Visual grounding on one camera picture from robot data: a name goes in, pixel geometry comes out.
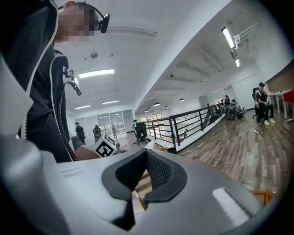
white ceiling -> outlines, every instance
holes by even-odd
[[[61,6],[66,0],[55,2],[57,6]],[[58,46],[57,49],[68,57],[70,68],[74,70],[75,75],[107,68],[114,68],[115,73],[83,79],[78,77],[82,95],[77,96],[70,86],[66,87],[67,111],[79,114],[105,107],[102,102],[111,100],[120,100],[120,105],[134,102],[134,90],[140,80],[136,77],[138,69],[170,2],[168,0],[87,1],[102,14],[110,14],[107,33],[97,32],[85,41],[69,42]],[[97,59],[90,57],[90,53],[94,51],[98,53]],[[85,105],[91,107],[75,110],[76,107]]]
[[[136,115],[142,114],[147,108],[153,107],[155,102],[160,102],[161,106],[157,107],[157,109],[163,110],[165,106],[172,107],[178,105],[180,98],[189,100],[193,97],[213,92],[215,88],[209,87],[208,82],[212,77],[219,74],[220,79],[225,79],[222,75],[224,70],[227,71],[229,69],[235,72],[238,70],[221,29],[227,27],[231,36],[233,36],[258,21],[258,14],[251,9],[250,5],[246,5],[241,11],[228,18],[226,22],[220,23],[217,31],[212,32],[200,46],[191,51],[174,68],[172,72],[173,77],[167,76],[152,88],[140,108],[136,111]],[[255,39],[258,33],[260,33],[259,30],[244,40],[237,49],[237,55],[241,61],[240,68],[253,59],[253,53],[257,45]],[[220,70],[207,63],[204,60],[203,54],[217,65]]]

railing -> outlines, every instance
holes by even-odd
[[[173,144],[181,145],[185,139],[215,122],[223,111],[212,105],[202,109],[173,115],[167,118],[144,122],[147,126],[147,135]]]

fluorescent light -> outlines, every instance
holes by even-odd
[[[233,40],[231,38],[229,30],[227,28],[223,28],[221,31],[224,34],[224,36],[226,37],[226,40],[228,41],[230,47],[233,48],[235,45],[234,45],[234,42],[233,42]]]
[[[93,72],[81,73],[79,74],[80,78],[87,78],[92,76],[104,75],[104,74],[112,74],[114,73],[114,69],[104,69],[104,70],[97,70]]]
[[[82,106],[82,107],[77,107],[77,108],[75,108],[75,109],[87,108],[87,107],[91,107],[91,105],[86,105],[86,106]]]
[[[236,61],[237,67],[239,67],[240,66],[240,60],[239,59],[236,59],[235,61]]]
[[[105,105],[105,104],[111,104],[111,103],[116,103],[116,102],[119,102],[119,101],[109,101],[109,102],[103,102],[102,104]]]

sneaker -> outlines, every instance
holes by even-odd
[[[276,121],[273,118],[270,118],[270,123],[271,124],[276,124]]]

ceiling light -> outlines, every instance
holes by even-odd
[[[240,66],[240,60],[239,59],[236,59],[235,61],[236,61],[237,67],[239,67]]]
[[[102,104],[105,105],[105,104],[111,104],[111,103],[116,103],[116,102],[119,102],[119,101],[109,101],[109,102],[103,102]]]
[[[75,108],[75,109],[87,108],[87,107],[91,107],[91,105],[86,105],[86,106],[82,106],[82,107],[77,107],[77,108]]]
[[[104,70],[97,70],[93,72],[81,73],[79,74],[80,78],[87,78],[92,76],[104,75],[104,74],[112,74],[114,73],[114,69],[104,69]]]
[[[231,35],[230,35],[228,29],[226,27],[224,27],[221,31],[224,34],[224,36],[226,37],[226,40],[228,41],[230,47],[233,48],[235,45],[234,45],[234,42],[231,38]]]

